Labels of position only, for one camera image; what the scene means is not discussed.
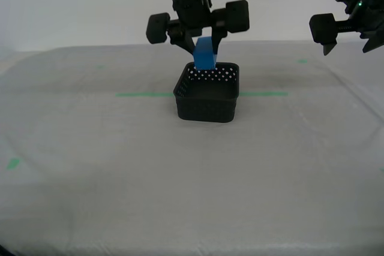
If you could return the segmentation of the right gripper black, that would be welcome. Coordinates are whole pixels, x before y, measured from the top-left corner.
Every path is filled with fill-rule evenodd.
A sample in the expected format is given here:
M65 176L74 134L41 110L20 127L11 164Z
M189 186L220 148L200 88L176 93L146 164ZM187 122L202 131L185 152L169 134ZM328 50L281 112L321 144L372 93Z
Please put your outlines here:
M367 39L362 49L364 53L383 46L384 30L379 28L383 25L383 0L336 1L346 5L347 20L336 24L334 15L328 13L313 15L309 22L313 41L322 45L325 56L337 45L338 31L362 33L362 39Z

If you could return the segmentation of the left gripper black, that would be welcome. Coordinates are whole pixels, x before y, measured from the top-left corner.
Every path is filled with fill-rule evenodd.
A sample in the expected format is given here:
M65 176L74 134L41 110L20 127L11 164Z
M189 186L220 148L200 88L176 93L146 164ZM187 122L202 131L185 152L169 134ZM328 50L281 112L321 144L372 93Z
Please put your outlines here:
M179 20L171 20L169 13L153 14L149 17L146 37L151 44L165 43L178 46L193 54L195 44L192 36L201 36L202 30L210 24L212 48L218 53L218 46L227 34L245 32L250 28L248 2L239 0L226 3L225 8L212 13L207 4L173 4Z

